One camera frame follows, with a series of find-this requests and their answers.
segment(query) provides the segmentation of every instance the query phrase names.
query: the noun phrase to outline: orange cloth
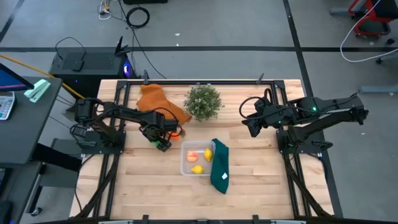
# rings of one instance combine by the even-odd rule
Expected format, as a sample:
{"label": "orange cloth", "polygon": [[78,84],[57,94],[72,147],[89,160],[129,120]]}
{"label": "orange cloth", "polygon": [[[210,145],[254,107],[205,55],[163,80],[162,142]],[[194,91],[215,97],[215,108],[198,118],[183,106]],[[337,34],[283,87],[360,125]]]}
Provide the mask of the orange cloth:
{"label": "orange cloth", "polygon": [[[163,89],[158,84],[150,84],[150,85],[141,85],[142,96],[139,101],[137,101],[137,106],[140,111],[148,111],[153,110],[158,107],[163,107],[170,110],[178,119],[178,123],[183,125],[185,122],[190,121],[190,115],[184,113],[184,111],[166,99],[164,95]],[[166,119],[174,119],[173,115],[171,115],[166,110],[156,110],[164,114]]]}

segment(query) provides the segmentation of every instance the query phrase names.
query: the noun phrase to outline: black desk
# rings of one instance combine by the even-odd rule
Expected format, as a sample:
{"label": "black desk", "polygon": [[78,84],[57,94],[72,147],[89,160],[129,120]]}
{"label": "black desk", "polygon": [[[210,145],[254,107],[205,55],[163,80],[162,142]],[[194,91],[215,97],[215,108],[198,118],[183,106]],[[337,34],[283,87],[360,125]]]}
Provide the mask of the black desk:
{"label": "black desk", "polygon": [[[33,84],[42,79],[24,78]],[[38,143],[62,85],[59,78],[45,79],[51,83],[51,86],[38,102],[30,102],[24,96],[24,91],[17,91],[17,101],[11,117],[0,122],[0,167],[12,169],[5,189],[0,195],[0,201],[12,202],[11,218],[14,223],[19,223],[37,177],[39,173],[43,173],[45,167],[43,162],[74,171],[78,170],[81,164],[79,159]]]}
{"label": "black desk", "polygon": [[[41,79],[24,78],[32,84]],[[0,164],[25,164],[30,161],[62,84],[59,78],[45,79],[51,85],[36,103],[30,102],[24,91],[15,92],[17,102],[11,117],[0,122]]]}

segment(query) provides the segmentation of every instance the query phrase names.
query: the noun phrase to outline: peach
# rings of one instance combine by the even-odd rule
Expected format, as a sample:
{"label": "peach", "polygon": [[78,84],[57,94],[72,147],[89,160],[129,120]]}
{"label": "peach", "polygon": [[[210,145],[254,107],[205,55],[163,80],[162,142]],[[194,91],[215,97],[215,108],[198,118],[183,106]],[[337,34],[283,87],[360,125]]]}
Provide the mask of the peach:
{"label": "peach", "polygon": [[190,162],[195,162],[196,160],[198,160],[198,153],[196,151],[188,151],[187,160]]}

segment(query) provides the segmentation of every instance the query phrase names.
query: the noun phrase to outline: white cable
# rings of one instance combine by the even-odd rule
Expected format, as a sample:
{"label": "white cable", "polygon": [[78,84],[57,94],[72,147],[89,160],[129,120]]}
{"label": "white cable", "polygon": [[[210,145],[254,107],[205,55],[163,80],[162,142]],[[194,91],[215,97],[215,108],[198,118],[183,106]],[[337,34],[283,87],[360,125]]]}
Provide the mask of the white cable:
{"label": "white cable", "polygon": [[[102,7],[104,7],[104,9],[103,9],[103,13],[104,14],[109,14],[109,16],[107,17],[107,18],[102,18],[101,17],[101,9],[102,9]],[[112,14],[111,14],[111,12],[109,12],[109,11],[107,11],[106,9],[105,9],[105,3],[104,3],[104,1],[103,0],[101,0],[101,3],[99,4],[99,6],[98,6],[98,8],[97,8],[97,11],[98,11],[98,18],[100,19],[100,20],[108,20],[108,19],[110,19],[111,17],[112,17]]]}
{"label": "white cable", "polygon": [[374,58],[383,57],[383,56],[386,56],[386,55],[389,55],[389,54],[391,54],[391,53],[394,53],[394,52],[398,51],[398,49],[395,49],[395,50],[392,50],[392,51],[390,51],[390,52],[387,52],[387,53],[384,53],[384,54],[380,54],[380,55],[377,55],[377,56],[373,56],[373,57],[369,57],[369,58],[362,59],[362,60],[350,60],[350,59],[347,59],[347,58],[344,56],[344,54],[343,54],[343,44],[346,42],[346,40],[347,40],[349,34],[353,31],[353,29],[356,27],[356,25],[357,25],[359,22],[361,22],[361,20],[363,20],[363,19],[364,19],[364,18],[377,6],[377,4],[379,4],[379,2],[381,2],[381,0],[378,0],[378,2],[375,3],[375,5],[371,8],[371,10],[369,10],[369,12],[365,14],[365,16],[363,16],[358,22],[355,23],[355,25],[353,26],[353,28],[351,28],[351,30],[348,32],[346,38],[344,38],[344,40],[342,41],[342,43],[341,43],[341,45],[340,45],[340,53],[341,53],[341,56],[343,56],[343,58],[344,58],[347,62],[364,62],[364,61],[371,60],[371,59],[374,59]]}

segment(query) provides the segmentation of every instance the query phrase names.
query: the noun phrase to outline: gray floor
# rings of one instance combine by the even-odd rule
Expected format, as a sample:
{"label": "gray floor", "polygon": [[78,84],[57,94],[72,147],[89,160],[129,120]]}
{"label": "gray floor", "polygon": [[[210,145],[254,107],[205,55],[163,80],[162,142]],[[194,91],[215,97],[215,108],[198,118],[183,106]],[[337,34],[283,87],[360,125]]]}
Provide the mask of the gray floor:
{"label": "gray floor", "polygon": [[[77,38],[88,47],[115,46],[120,35],[128,44],[131,31],[116,19],[100,21],[96,13],[99,0],[29,0],[16,15],[0,47],[54,47],[66,36]],[[353,25],[349,17],[332,17],[333,6],[348,6],[345,0],[289,0],[298,38],[302,47],[339,47]],[[16,5],[14,0],[0,1],[0,28]],[[151,20],[137,36],[143,46],[273,46],[292,47],[293,42],[282,1],[279,0],[170,0],[167,4],[143,5]],[[114,15],[120,17],[116,2],[111,3]],[[391,24],[392,34],[398,24]],[[383,46],[389,37],[379,41],[358,40],[351,35],[347,47]],[[73,41],[61,44],[76,47]],[[53,52],[0,52],[24,63],[47,71]],[[361,59],[377,53],[349,53],[349,58]],[[147,52],[152,63],[168,78],[264,78],[301,79],[295,52],[208,51],[208,52]],[[398,64],[394,61],[376,65],[374,60],[349,63],[340,53],[304,52],[305,63],[315,96],[342,98],[357,91],[361,85],[398,83]],[[142,53],[134,53],[137,70],[153,71]],[[21,75],[41,74],[0,59]],[[61,96],[72,100],[62,90]],[[398,221],[398,127],[396,95],[361,95],[370,110],[364,126],[339,124],[325,131],[333,142],[329,152],[331,165],[346,218]],[[56,102],[51,115],[70,126],[62,111],[65,105]],[[40,138],[50,145],[53,138],[70,138],[68,129],[49,119]],[[59,220],[69,214],[72,189],[47,188],[39,206],[44,213],[21,223]]]}

